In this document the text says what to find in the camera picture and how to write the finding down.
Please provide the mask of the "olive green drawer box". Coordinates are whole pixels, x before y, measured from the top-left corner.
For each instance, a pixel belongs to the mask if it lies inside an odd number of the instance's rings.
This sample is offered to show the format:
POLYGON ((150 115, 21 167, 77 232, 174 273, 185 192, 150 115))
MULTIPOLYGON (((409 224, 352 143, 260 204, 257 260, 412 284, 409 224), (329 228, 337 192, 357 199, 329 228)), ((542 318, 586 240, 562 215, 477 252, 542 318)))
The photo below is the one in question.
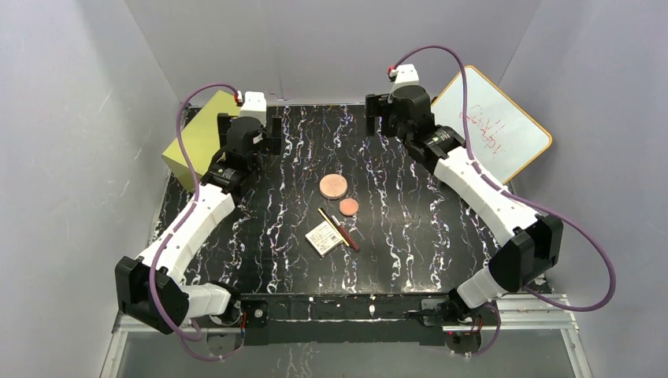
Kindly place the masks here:
MULTIPOLYGON (((223 91, 216 92, 186 123, 182 131, 187 155, 199 179, 206 173, 212 156, 219 150, 217 134, 217 115, 219 113, 227 113, 233 117, 239 114, 239 107, 236 106, 231 94, 223 91)), ((167 146, 161 157, 184 189, 193 192, 195 184, 177 139, 167 146)))

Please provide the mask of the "large round pink compact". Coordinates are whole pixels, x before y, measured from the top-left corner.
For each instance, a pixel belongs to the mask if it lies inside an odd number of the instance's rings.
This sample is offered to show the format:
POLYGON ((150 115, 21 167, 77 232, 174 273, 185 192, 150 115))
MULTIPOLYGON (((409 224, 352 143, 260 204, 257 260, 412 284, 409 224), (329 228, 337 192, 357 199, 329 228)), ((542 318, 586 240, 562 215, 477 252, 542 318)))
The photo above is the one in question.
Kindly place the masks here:
POLYGON ((347 189, 347 180, 340 174, 328 174, 323 176, 319 182, 319 191, 327 199, 342 198, 347 193, 347 189))

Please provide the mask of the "small round pink compact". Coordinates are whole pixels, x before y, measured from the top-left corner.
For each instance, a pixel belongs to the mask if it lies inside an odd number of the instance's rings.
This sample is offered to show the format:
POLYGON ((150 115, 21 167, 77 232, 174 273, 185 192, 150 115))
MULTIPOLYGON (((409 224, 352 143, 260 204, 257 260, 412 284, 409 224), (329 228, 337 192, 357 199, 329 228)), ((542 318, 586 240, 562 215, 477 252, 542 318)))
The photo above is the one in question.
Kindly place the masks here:
POLYGON ((345 198, 339 203, 339 210, 345 217, 353 217, 359 211, 359 203, 353 198, 345 198))

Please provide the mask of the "white eyeshadow palette box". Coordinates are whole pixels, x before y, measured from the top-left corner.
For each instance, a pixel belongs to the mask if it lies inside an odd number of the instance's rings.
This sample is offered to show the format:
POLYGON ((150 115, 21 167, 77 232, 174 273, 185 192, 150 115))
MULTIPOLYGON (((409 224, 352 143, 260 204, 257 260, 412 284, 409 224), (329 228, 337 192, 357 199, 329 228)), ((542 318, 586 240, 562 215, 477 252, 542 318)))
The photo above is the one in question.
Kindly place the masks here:
POLYGON ((317 227, 307 232, 306 240, 320 257, 324 257, 331 250, 343 243, 343 240, 326 221, 323 221, 317 227))

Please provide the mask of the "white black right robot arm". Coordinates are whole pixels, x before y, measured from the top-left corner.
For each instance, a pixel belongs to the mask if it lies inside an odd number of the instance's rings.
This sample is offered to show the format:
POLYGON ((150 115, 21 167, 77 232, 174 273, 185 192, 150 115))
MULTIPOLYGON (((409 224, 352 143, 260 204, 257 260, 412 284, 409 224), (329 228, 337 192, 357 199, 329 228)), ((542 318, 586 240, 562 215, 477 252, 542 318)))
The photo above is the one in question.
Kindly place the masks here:
POLYGON ((468 313, 491 300, 520 291, 559 259, 563 222, 508 198, 505 188, 477 167, 466 141, 435 122, 426 90, 401 87, 366 95, 366 132, 395 137, 411 158, 452 189, 482 218, 500 245, 489 263, 450 290, 450 303, 468 313))

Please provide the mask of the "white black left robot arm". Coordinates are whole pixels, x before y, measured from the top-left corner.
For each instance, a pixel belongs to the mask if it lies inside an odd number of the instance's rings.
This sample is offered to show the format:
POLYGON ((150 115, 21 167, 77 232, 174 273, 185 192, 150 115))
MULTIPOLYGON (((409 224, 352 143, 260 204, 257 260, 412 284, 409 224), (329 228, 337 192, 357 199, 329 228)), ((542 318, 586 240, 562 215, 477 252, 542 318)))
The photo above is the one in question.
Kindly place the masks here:
POLYGON ((263 155, 282 148, 282 121, 272 116, 217 115, 220 149, 212 156, 198 195, 137 257, 123 257, 114 275, 121 313, 170 334, 186 320, 226 316, 239 296, 226 283, 187 285, 185 272, 202 244, 236 208, 263 155))

